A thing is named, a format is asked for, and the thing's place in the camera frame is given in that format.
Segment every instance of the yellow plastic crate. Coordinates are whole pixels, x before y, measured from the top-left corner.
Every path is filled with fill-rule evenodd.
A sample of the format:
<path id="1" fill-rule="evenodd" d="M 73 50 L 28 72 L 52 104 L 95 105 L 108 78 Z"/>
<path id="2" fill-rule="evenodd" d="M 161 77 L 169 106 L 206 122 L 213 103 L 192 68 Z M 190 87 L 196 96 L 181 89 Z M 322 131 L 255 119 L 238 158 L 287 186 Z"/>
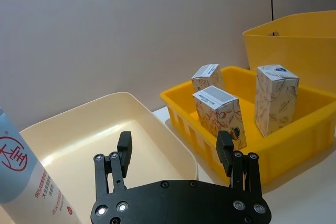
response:
<path id="1" fill-rule="evenodd" d="M 327 149 L 333 143 L 336 124 L 336 94 L 300 86 L 293 123 L 263 137 L 254 122 L 256 73 L 239 67 L 222 69 L 225 90 L 239 97 L 247 147 L 258 153 L 261 183 L 268 183 L 289 169 Z M 191 81 L 160 94 L 173 125 L 226 182 L 216 152 L 216 138 L 198 120 Z"/>
<path id="2" fill-rule="evenodd" d="M 336 10 L 286 16 L 243 35 L 251 70 L 281 64 L 302 84 L 336 93 Z"/>

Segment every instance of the red logo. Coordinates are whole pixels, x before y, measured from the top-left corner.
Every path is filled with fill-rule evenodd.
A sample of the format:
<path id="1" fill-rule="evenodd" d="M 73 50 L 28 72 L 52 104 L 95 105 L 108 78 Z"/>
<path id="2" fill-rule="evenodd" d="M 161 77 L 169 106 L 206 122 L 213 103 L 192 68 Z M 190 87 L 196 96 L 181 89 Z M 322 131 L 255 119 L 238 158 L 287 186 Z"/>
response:
<path id="1" fill-rule="evenodd" d="M 0 136 L 0 161 L 9 169 L 22 172 L 26 169 L 28 156 L 18 140 L 9 136 Z"/>
<path id="2" fill-rule="evenodd" d="M 72 209 L 71 209 L 71 207 L 67 207 L 67 208 L 68 208 L 69 214 L 72 215 Z"/>

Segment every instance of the cardboard box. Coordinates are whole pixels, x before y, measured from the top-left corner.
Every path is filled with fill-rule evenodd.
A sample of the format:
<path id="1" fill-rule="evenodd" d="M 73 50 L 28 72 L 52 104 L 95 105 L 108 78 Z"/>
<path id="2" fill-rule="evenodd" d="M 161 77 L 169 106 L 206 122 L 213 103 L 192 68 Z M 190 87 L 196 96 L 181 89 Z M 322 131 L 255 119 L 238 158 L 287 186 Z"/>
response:
<path id="1" fill-rule="evenodd" d="M 239 99 L 215 86 L 193 94 L 200 123 L 215 137 L 218 131 L 227 131 L 235 150 L 246 147 Z"/>
<path id="2" fill-rule="evenodd" d="M 223 78 L 219 64 L 202 66 L 191 78 L 195 92 L 205 89 L 211 85 L 224 89 Z"/>
<path id="3" fill-rule="evenodd" d="M 263 136 L 292 122 L 299 80 L 281 65 L 257 68 L 255 121 Z"/>

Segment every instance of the yellow basket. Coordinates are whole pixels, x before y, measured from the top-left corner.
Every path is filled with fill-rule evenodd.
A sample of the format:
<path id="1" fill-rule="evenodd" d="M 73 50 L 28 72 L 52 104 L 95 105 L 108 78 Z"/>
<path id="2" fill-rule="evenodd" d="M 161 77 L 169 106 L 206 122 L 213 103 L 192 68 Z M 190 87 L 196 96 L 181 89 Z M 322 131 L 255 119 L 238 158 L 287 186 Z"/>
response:
<path id="1" fill-rule="evenodd" d="M 265 184 L 304 162 L 333 143 L 336 124 L 336 94 L 300 86 L 293 123 L 262 137 L 254 122 L 256 73 L 238 67 L 222 69 L 225 90 L 239 97 L 247 147 L 245 154 L 259 154 L 261 183 Z M 160 94 L 173 125 L 226 182 L 216 152 L 216 138 L 198 120 L 191 81 Z"/>
<path id="2" fill-rule="evenodd" d="M 302 84 L 336 93 L 336 10 L 290 15 L 243 35 L 251 70 L 281 64 Z"/>

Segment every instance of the white bottle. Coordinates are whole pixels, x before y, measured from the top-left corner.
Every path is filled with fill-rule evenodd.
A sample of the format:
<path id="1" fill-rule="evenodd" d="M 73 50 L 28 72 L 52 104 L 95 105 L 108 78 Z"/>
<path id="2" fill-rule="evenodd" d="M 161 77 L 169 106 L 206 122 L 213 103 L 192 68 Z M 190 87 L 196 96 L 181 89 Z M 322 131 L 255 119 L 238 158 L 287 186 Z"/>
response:
<path id="1" fill-rule="evenodd" d="M 0 205 L 16 224 L 80 224 L 73 207 L 1 108 Z"/>

